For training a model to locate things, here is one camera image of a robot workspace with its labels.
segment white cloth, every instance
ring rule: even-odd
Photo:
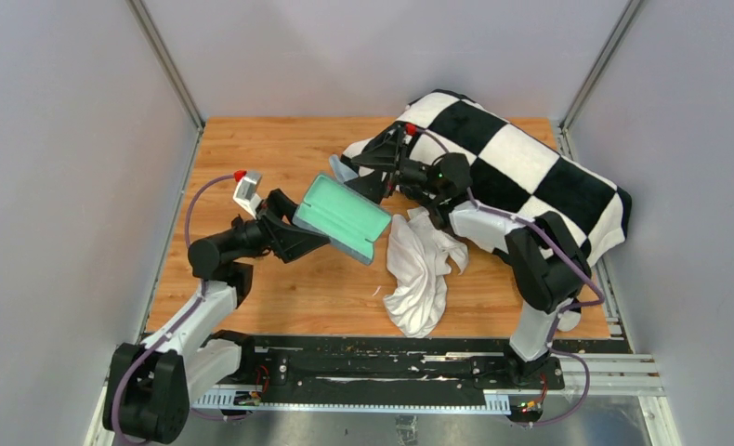
[[[425,337],[436,328],[446,308],[446,282],[451,257],[462,274],[468,248],[433,227],[425,208],[392,217],[387,268],[397,278],[393,295],[384,297],[389,318],[408,337]]]

